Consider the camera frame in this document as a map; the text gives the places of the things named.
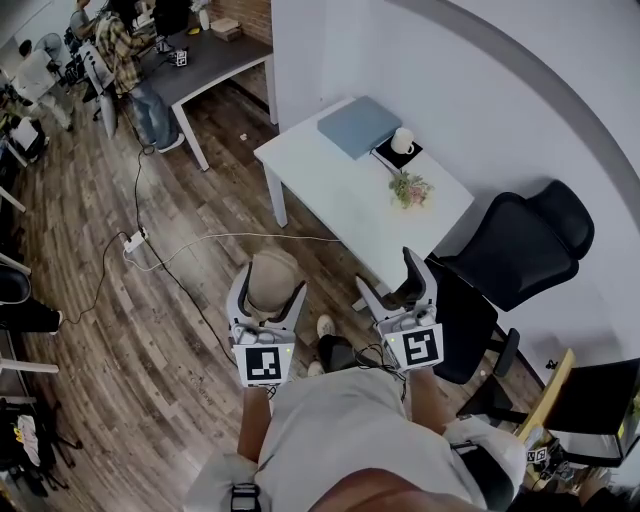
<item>sneaker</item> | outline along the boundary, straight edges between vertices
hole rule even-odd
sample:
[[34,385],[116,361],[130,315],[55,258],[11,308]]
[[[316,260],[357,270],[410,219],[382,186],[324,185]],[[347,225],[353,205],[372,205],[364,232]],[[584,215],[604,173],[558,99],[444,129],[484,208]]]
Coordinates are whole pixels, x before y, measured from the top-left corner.
[[183,142],[184,142],[184,133],[180,133],[178,134],[178,138],[173,144],[170,144],[166,148],[158,149],[158,153],[166,153],[167,151],[171,151],[172,149],[175,149],[178,146],[182,145]]
[[[58,319],[58,330],[60,330],[60,325],[62,325],[62,321],[64,320],[64,313],[58,310],[58,315],[60,315],[60,318]],[[58,330],[56,330],[55,332],[50,332],[49,334],[51,334],[51,336],[55,336],[56,334],[58,334]]]
[[323,336],[336,335],[336,324],[329,315],[322,315],[320,318],[318,318],[318,324],[316,328],[318,331],[318,338],[322,338]]
[[307,377],[317,377],[318,375],[324,374],[324,369],[320,364],[320,361],[313,361],[309,368],[307,368]]

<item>strap buckle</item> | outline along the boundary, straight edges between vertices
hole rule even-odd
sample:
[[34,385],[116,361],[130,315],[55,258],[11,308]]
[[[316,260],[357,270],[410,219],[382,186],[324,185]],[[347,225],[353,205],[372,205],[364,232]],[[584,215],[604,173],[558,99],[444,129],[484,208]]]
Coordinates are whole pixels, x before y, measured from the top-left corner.
[[236,484],[231,488],[231,512],[261,512],[260,487],[256,484]]

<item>gray desk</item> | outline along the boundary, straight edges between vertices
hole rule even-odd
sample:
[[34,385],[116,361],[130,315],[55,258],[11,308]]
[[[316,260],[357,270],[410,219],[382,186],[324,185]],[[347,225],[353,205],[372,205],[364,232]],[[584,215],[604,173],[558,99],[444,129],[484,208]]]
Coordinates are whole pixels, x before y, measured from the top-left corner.
[[271,122],[273,124],[278,122],[273,49],[269,45],[247,35],[227,43],[215,37],[210,30],[194,36],[184,33],[175,34],[169,38],[169,43],[176,49],[188,49],[187,66],[177,68],[168,63],[161,64],[167,56],[158,55],[152,50],[142,58],[142,68],[155,91],[173,109],[182,133],[189,141],[203,171],[209,169],[209,163],[182,108],[182,105],[190,99],[227,78],[264,63]]

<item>coffee mug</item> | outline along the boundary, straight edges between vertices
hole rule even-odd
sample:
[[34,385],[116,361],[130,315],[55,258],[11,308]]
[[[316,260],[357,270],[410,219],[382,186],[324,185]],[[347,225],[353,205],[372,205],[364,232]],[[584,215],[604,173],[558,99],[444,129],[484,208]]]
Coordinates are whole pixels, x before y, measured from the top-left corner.
[[407,128],[400,127],[396,130],[391,139],[391,149],[400,155],[411,155],[416,147],[413,145],[413,132]]

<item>table leg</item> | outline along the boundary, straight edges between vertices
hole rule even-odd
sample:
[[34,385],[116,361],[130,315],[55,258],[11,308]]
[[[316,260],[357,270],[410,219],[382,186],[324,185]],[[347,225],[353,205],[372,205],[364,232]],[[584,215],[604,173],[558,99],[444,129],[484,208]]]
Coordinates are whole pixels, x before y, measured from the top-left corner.
[[0,359],[0,370],[16,370],[20,372],[58,373],[60,368],[55,364],[27,363],[13,359]]
[[22,165],[22,167],[26,167],[27,166],[27,161],[22,158],[20,156],[20,153],[18,153],[18,151],[16,150],[16,148],[14,148],[11,145],[11,142],[9,142],[7,139],[5,139],[5,143],[7,144],[7,147],[9,148],[10,153],[16,158],[16,160],[18,162],[20,162],[20,164]]
[[[380,297],[384,297],[385,295],[389,295],[391,293],[391,290],[389,289],[388,286],[380,283],[378,286],[376,286],[376,292],[378,292],[378,295],[380,295]],[[354,302],[351,307],[355,311],[362,311],[364,308],[367,307],[367,303],[364,301],[364,299],[360,299]]]
[[15,260],[9,258],[9,256],[5,256],[0,252],[0,263],[4,263],[5,265],[9,265],[10,267],[17,268],[23,274],[28,276],[31,275],[31,269],[29,267],[25,267],[22,263],[18,263]]
[[284,196],[282,195],[282,182],[280,178],[269,167],[264,166],[264,175],[267,178],[267,186],[271,195],[273,214],[278,221],[278,225],[283,228],[287,225],[287,209],[284,206]]
[[24,207],[24,205],[20,201],[18,201],[15,197],[9,194],[9,192],[7,192],[2,187],[0,187],[0,196],[4,197],[7,201],[9,201],[13,206],[15,206],[22,213],[27,211],[27,209]]
[[200,144],[198,144],[198,139],[196,139],[196,135],[193,133],[193,130],[191,129],[191,125],[187,120],[187,116],[184,113],[182,105],[180,105],[179,103],[176,103],[171,108],[173,109],[173,113],[176,115],[176,119],[180,124],[182,133],[184,133],[184,136],[187,138],[187,141],[191,146],[191,151],[193,151],[193,154],[196,156],[196,160],[198,160],[198,164],[200,165],[200,168],[203,171],[208,170],[209,162],[207,162],[207,158],[204,156],[204,153],[202,152],[202,148],[200,147]]
[[267,75],[267,97],[269,99],[269,116],[271,124],[278,124],[278,106],[276,105],[276,75],[273,69],[273,54],[264,61]]

